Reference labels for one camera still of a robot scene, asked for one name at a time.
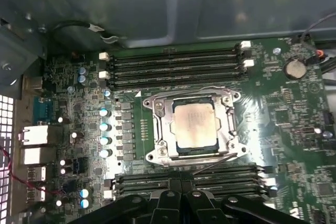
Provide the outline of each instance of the black cable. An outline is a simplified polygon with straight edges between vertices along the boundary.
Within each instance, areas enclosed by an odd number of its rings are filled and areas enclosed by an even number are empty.
[[[199,169],[199,170],[194,171],[194,172],[193,172],[193,175],[196,175],[196,174],[198,174],[198,173],[204,172],[205,170],[208,170],[208,169],[210,169],[210,168],[212,168],[212,167],[214,167],[214,166],[216,166],[216,165],[219,165],[219,164],[221,164],[221,163],[223,163],[223,162],[225,162],[225,161],[228,161],[229,159],[231,159],[231,158],[233,158],[233,157],[236,157],[237,155],[238,155],[237,153],[233,153],[233,154],[231,154],[231,155],[229,155],[229,156],[227,156],[227,157],[221,159],[220,161],[218,161],[218,162],[216,162],[216,163],[214,163],[214,164],[212,164],[212,165],[208,165],[207,167],[204,167],[204,168],[202,168],[202,169]]]
[[[335,70],[336,69],[336,65],[330,65],[330,66],[327,66],[325,68],[321,68],[321,72],[322,74],[325,74],[325,73],[328,73],[332,70]]]
[[[323,79],[323,83],[326,86],[336,86],[336,80]]]
[[[326,60],[320,64],[321,69],[326,68],[332,65],[336,65],[336,57],[330,58],[329,60]]]
[[[311,25],[310,25],[310,26],[303,32],[303,34],[301,35],[301,38],[300,38],[300,42],[301,42],[301,44],[302,44],[305,48],[307,48],[307,49],[310,49],[310,50],[312,50],[312,51],[316,51],[316,50],[317,50],[316,47],[314,47],[314,46],[308,44],[307,42],[305,42],[305,37],[306,37],[306,35],[309,33],[309,31],[310,31],[311,29],[313,29],[314,27],[316,27],[316,26],[319,25],[320,23],[322,23],[322,22],[326,21],[327,19],[332,18],[332,17],[334,17],[334,16],[336,16],[336,12],[331,13],[331,14],[329,14],[329,15],[323,17],[323,18],[320,18],[318,21],[316,21],[315,23],[311,24]]]

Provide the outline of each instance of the blue capacitor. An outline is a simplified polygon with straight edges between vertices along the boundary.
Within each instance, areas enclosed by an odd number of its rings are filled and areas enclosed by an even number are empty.
[[[82,76],[87,76],[88,75],[88,72],[86,71],[86,69],[84,67],[79,68],[78,73]]]
[[[106,90],[104,91],[104,96],[105,96],[106,98],[108,98],[108,99],[111,99],[111,91],[108,90],[108,89],[106,89]]]
[[[81,201],[80,201],[80,207],[81,208],[88,208],[89,207],[89,205],[90,205],[90,202],[87,200],[87,199],[82,199]]]
[[[82,189],[82,190],[80,191],[80,193],[79,193],[79,195],[80,195],[82,198],[87,198],[87,197],[89,197],[89,194],[90,194],[90,192],[89,192],[88,189]]]
[[[107,123],[101,123],[99,125],[99,129],[101,131],[110,131],[112,129],[112,126],[110,124],[107,124]]]
[[[88,84],[88,79],[85,76],[79,76],[78,77],[78,82],[81,83],[82,85]]]
[[[111,112],[105,108],[101,108],[99,111],[99,115],[109,117],[111,116]]]

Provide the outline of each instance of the white connector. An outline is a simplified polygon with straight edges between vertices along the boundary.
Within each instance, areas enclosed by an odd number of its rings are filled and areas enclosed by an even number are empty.
[[[104,191],[104,199],[112,199],[113,198],[113,190]]]
[[[241,49],[245,49],[245,48],[250,48],[252,46],[251,41],[250,40],[243,40],[240,43],[240,48]]]
[[[99,59],[108,61],[108,60],[110,60],[110,56],[107,52],[101,52],[101,53],[99,53]]]
[[[107,72],[107,71],[100,71],[99,73],[98,73],[98,78],[99,79],[110,79],[111,78],[111,76],[110,76],[110,74]]]
[[[254,60],[244,60],[244,68],[249,68],[254,66]]]

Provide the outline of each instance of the connector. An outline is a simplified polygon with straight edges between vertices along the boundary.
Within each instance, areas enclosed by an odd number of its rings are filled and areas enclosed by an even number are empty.
[[[99,74],[98,74],[98,78],[99,79],[110,79],[111,76],[110,74],[107,72],[107,71],[100,71]]]
[[[110,56],[107,52],[101,52],[101,53],[99,53],[99,60],[109,61]]]
[[[22,138],[23,145],[56,144],[62,138],[62,128],[51,125],[24,127]]]
[[[46,182],[52,178],[52,170],[50,166],[29,167],[27,174],[30,182]]]
[[[49,164],[56,160],[56,148],[40,147],[23,149],[24,165]]]

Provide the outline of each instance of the mounting screw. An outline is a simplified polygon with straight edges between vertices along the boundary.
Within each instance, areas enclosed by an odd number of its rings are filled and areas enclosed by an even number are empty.
[[[231,98],[226,95],[222,98],[222,101],[223,101],[224,104],[228,104],[231,101]]]
[[[200,197],[202,194],[199,191],[195,191],[192,193],[194,197]]]
[[[238,202],[238,199],[235,198],[235,197],[229,197],[228,199],[231,203],[237,203]]]
[[[31,20],[31,14],[30,14],[30,13],[27,13],[27,14],[26,14],[26,19],[27,19],[27,20]]]
[[[160,156],[165,156],[167,154],[167,149],[165,147],[161,147],[157,152]]]
[[[141,198],[139,197],[132,199],[132,203],[139,203],[140,201],[141,201]]]
[[[5,63],[1,67],[2,67],[3,70],[6,70],[6,71],[9,71],[9,70],[12,69],[11,64],[9,64],[9,63]]]
[[[273,49],[273,54],[275,54],[275,55],[279,55],[279,54],[281,54],[281,48],[280,48],[280,47],[276,47],[276,48],[274,48],[274,49]]]
[[[40,33],[42,33],[42,34],[45,34],[45,33],[47,32],[47,29],[46,29],[45,26],[40,26],[40,27],[38,28],[38,31],[39,31]]]
[[[163,109],[163,103],[162,102],[156,102],[155,103],[155,108],[157,110],[162,110]]]

